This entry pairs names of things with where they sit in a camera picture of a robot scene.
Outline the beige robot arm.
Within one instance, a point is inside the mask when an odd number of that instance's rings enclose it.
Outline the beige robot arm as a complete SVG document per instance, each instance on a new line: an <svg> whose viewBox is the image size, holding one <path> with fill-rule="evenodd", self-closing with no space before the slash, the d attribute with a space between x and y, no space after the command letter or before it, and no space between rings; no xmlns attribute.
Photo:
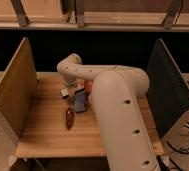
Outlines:
<svg viewBox="0 0 189 171"><path fill-rule="evenodd" d="M66 85L91 80L90 103L110 171L161 171L138 100L149 89L146 72L122 65L84 65L71 54L57 64Z"/></svg>

